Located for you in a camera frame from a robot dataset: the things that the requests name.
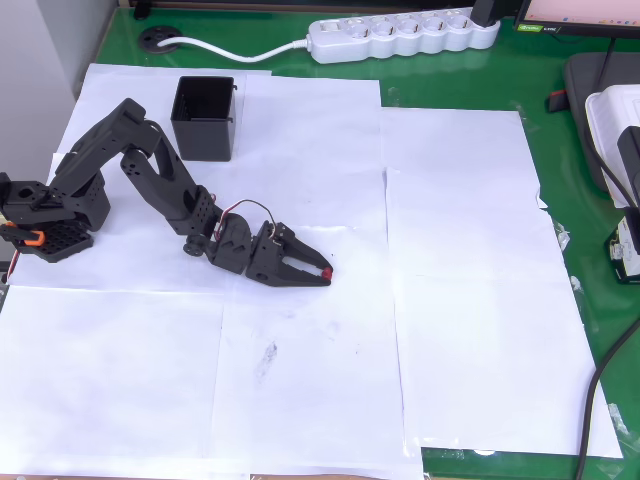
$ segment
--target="wire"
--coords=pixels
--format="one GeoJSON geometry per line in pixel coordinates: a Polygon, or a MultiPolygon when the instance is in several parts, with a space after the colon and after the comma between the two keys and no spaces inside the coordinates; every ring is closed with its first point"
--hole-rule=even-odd
{"type": "Polygon", "coordinates": [[[613,344],[611,349],[607,352],[602,363],[596,369],[591,378],[589,384],[589,390],[587,391],[587,403],[584,408],[584,420],[582,423],[582,439],[580,440],[580,454],[578,456],[578,468],[576,469],[576,480],[582,479],[582,473],[584,472],[585,462],[587,461],[587,448],[589,447],[589,430],[591,427],[591,410],[593,409],[593,398],[596,394],[596,387],[600,380],[600,375],[607,367],[609,361],[613,356],[618,353],[620,347],[625,344],[629,338],[640,328],[640,318],[638,318],[629,329],[613,344]]]}
{"type": "Polygon", "coordinates": [[[612,38],[609,41],[609,47],[607,48],[607,54],[604,57],[604,62],[602,62],[602,68],[600,69],[600,75],[598,76],[598,81],[595,85],[595,91],[600,92],[602,90],[602,82],[604,80],[605,73],[607,72],[607,67],[609,66],[609,60],[611,60],[611,54],[613,50],[616,48],[616,39],[612,38]]]}
{"type": "Polygon", "coordinates": [[[273,224],[273,231],[271,232],[271,235],[269,235],[269,238],[273,238],[273,236],[276,234],[276,221],[273,219],[273,215],[271,215],[271,211],[267,207],[262,205],[260,202],[256,202],[255,200],[249,200],[248,198],[245,198],[243,200],[237,201],[236,203],[234,203],[233,205],[231,205],[230,207],[228,207],[226,210],[222,212],[222,215],[220,215],[220,223],[218,224],[218,229],[215,231],[216,240],[220,241],[220,230],[222,230],[222,225],[224,224],[224,220],[227,217],[227,215],[231,212],[231,210],[233,210],[238,205],[244,202],[255,203],[256,205],[264,208],[269,214],[269,217],[271,218],[271,223],[273,224]]]}
{"type": "Polygon", "coordinates": [[[158,42],[159,47],[166,47],[167,45],[175,45],[177,43],[187,43],[189,45],[195,45],[196,47],[201,47],[210,52],[217,53],[218,55],[222,55],[223,57],[230,58],[231,60],[235,60],[236,62],[242,63],[256,63],[262,60],[265,60],[269,57],[273,57],[282,52],[286,52],[287,50],[293,50],[295,48],[307,48],[307,40],[296,40],[291,43],[287,43],[286,45],[282,45],[281,47],[275,48],[269,52],[263,53],[262,55],[257,55],[255,57],[243,57],[241,55],[236,55],[235,53],[227,52],[220,47],[216,47],[215,45],[211,45],[210,43],[203,42],[202,40],[198,40],[196,38],[189,37],[173,37],[167,38],[166,40],[162,40],[158,42]]]}
{"type": "Polygon", "coordinates": [[[13,257],[11,258],[11,263],[9,264],[9,270],[7,270],[7,282],[9,281],[9,277],[13,273],[14,268],[16,268],[16,264],[18,263],[19,256],[20,256],[20,252],[18,250],[13,252],[13,257]]]}

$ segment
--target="orange part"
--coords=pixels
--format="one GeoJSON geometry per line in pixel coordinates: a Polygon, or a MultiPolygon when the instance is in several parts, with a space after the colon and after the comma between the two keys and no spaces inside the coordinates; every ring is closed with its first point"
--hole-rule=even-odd
{"type": "Polygon", "coordinates": [[[45,236],[44,236],[44,232],[40,231],[40,230],[31,230],[31,233],[37,233],[38,234],[38,239],[37,240],[25,240],[24,244],[28,247],[41,247],[42,245],[44,245],[44,241],[45,241],[45,236]]]}

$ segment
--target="black cable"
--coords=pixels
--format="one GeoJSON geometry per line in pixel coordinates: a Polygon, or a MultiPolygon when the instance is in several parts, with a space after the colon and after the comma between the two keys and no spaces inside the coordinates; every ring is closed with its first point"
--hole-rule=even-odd
{"type": "Polygon", "coordinates": [[[558,43],[565,43],[567,45],[575,45],[576,43],[580,43],[580,42],[582,42],[584,40],[584,37],[580,37],[577,40],[574,40],[573,42],[570,42],[569,40],[561,39],[557,35],[551,35],[551,38],[553,38],[558,43]]]}
{"type": "Polygon", "coordinates": [[[594,92],[602,91],[602,81],[604,80],[605,73],[607,72],[607,67],[609,66],[609,60],[611,60],[611,54],[613,50],[616,48],[616,39],[612,38],[609,42],[609,48],[607,48],[607,54],[604,57],[604,62],[602,62],[602,68],[600,69],[600,75],[598,76],[598,81],[595,84],[594,92]]]}
{"type": "Polygon", "coordinates": [[[591,410],[593,409],[593,399],[596,394],[596,386],[600,380],[600,375],[607,367],[609,361],[613,356],[618,353],[620,347],[622,347],[629,338],[640,328],[640,318],[638,318],[624,334],[616,340],[611,349],[607,352],[602,359],[602,363],[596,369],[591,377],[591,383],[589,384],[589,390],[587,391],[587,402],[584,407],[584,420],[582,422],[582,438],[580,439],[580,454],[578,456],[578,468],[576,469],[576,480],[582,480],[582,473],[584,472],[584,465],[587,461],[587,448],[589,447],[589,430],[591,428],[591,410]]]}

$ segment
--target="white wall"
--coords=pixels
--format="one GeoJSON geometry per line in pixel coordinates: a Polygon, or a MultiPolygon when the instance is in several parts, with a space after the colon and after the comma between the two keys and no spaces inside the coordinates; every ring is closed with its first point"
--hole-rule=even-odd
{"type": "Polygon", "coordinates": [[[74,94],[98,52],[116,0],[37,0],[74,94]]]}
{"type": "MultiPolygon", "coordinates": [[[[46,180],[115,5],[0,0],[0,171],[12,180],[46,180]]],[[[0,261],[8,245],[0,239],[0,261]]]]}

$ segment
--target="power socket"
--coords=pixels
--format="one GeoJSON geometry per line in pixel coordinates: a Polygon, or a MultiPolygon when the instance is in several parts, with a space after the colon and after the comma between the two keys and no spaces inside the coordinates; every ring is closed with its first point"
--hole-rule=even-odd
{"type": "Polygon", "coordinates": [[[307,50],[318,63],[459,52],[493,45],[500,22],[483,28],[471,8],[319,20],[309,25],[307,50]]]}

